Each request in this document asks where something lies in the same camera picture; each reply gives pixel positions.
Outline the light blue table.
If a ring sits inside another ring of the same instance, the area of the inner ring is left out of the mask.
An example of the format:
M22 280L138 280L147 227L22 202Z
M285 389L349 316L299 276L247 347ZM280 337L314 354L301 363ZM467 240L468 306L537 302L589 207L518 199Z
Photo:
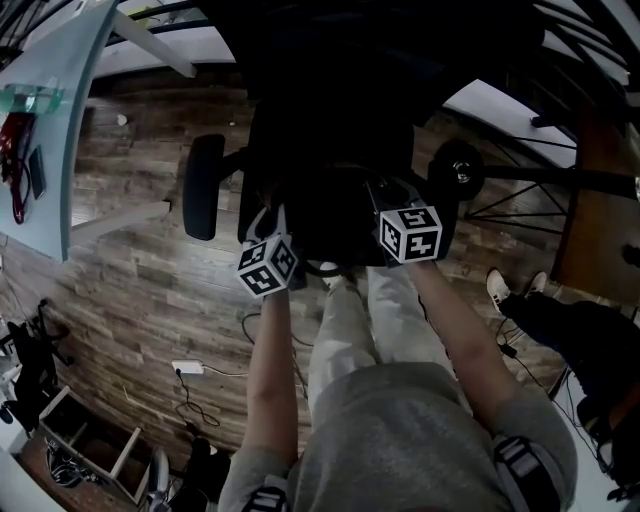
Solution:
M41 165L44 192L23 191L25 219L13 216L13 197L0 181L0 233L59 262L69 249L103 234L170 212L167 200L111 211L79 224L72 222L72 188L80 129L95 75L111 33L124 37L187 78L192 63L118 9L118 0L81 0L67 22L48 33L0 72L0 89L23 86L45 89L60 97L55 111L38 113L19 154L25 163Z

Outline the black office chair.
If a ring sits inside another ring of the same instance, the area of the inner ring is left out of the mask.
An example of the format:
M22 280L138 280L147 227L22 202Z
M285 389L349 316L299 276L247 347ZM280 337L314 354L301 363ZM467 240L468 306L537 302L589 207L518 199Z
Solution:
M542 45L532 0L193 0L255 102L240 224L294 174L412 168L414 131Z

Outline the person's left forearm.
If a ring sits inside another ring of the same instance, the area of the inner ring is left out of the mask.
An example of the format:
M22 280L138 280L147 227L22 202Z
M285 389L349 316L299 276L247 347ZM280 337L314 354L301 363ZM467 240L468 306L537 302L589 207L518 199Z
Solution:
M298 403L286 289L262 303L247 381L242 445L271 450L289 465L298 458Z

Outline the person's right forearm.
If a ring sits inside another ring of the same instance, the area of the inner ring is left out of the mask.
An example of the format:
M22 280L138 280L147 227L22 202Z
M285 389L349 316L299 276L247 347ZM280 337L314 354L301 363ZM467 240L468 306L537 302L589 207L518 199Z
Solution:
M411 263L407 270L473 412L485 427L495 431L501 407L516 396L520 384L483 319L435 263Z

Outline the red pouch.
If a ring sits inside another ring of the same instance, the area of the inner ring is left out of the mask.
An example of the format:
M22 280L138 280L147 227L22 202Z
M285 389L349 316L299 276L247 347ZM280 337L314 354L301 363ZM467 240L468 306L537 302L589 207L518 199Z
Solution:
M23 161L22 141L28 139L36 115L24 112L8 113L0 127L0 178L12 182L19 174Z

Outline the black metal railing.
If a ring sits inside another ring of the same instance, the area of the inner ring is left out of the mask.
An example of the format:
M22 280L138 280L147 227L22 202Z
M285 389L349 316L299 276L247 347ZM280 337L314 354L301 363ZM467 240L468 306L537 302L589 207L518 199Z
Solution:
M577 149L574 113L590 100L640 130L640 0L532 0L541 48L447 99L469 118L560 167Z

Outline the clear glass container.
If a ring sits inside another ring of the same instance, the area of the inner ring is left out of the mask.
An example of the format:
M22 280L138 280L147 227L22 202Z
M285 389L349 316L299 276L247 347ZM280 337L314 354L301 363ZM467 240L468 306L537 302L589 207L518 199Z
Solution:
M55 112L64 92L59 80L51 78L45 85L10 83L0 87L0 113L44 115Z

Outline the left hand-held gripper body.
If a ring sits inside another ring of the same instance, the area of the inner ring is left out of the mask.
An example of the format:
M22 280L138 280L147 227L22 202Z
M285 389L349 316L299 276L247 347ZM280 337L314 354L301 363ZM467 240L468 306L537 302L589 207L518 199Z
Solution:
M277 234L259 243L243 243L236 277L253 298L264 298L289 286L298 263L292 237Z

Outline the wooden open box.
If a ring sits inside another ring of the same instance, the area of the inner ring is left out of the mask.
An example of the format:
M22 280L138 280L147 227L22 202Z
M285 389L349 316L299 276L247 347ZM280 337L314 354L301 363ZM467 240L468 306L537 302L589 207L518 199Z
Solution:
M95 475L107 492L141 504L151 460L141 428L127 430L103 419L64 386L40 413L38 431Z

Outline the person's light trousers and shoes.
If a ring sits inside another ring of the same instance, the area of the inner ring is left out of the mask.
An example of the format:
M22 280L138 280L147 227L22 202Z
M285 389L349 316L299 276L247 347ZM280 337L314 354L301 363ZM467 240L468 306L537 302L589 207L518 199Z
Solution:
M418 293L402 267L368 267L362 299L351 275L328 277L329 290L309 366L308 404L337 379L361 368L392 363L435 363L452 372L445 347L425 319Z

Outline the black scooter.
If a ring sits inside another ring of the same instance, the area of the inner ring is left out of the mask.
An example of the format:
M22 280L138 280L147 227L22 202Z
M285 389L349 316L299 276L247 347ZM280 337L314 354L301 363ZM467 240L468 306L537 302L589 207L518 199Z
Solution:
M590 190L640 202L640 176L583 168L488 165L474 146L458 139L444 143L432 164L436 171L453 176L464 190L462 195L466 199L474 198L489 178Z

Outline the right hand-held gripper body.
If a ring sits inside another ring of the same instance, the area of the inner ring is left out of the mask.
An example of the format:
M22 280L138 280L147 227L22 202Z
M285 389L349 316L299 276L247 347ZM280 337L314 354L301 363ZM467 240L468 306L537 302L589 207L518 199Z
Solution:
M366 186L375 212L374 236L385 265L394 268L437 259L443 225L419 191L394 177L369 181Z

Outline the brown wooden table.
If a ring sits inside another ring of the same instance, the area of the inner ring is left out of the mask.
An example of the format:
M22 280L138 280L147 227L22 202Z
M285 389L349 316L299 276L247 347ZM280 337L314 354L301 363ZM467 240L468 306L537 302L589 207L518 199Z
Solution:
M632 265L623 256L627 247L640 249L639 142L633 127L614 123L599 107L579 106L576 170L629 178L632 197L573 190L551 273L565 287L624 305L640 304L640 264Z

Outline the person's grey shirt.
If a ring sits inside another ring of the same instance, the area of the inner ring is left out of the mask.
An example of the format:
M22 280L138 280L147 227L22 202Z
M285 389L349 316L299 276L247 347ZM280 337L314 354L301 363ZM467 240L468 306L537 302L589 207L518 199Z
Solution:
M460 388L434 363L375 365L334 381L293 464L264 448L233 456L220 512L514 512L515 486L498 465L510 439L527 443L547 472L532 494L541 512L574 500L577 455L546 395L522 389L482 426Z

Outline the dark smartphone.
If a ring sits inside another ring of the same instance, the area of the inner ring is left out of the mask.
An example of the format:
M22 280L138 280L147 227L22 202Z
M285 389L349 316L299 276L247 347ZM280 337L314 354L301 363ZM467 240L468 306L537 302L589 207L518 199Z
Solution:
M35 200L39 200L46 190L46 179L41 146L36 146L28 159L31 188Z

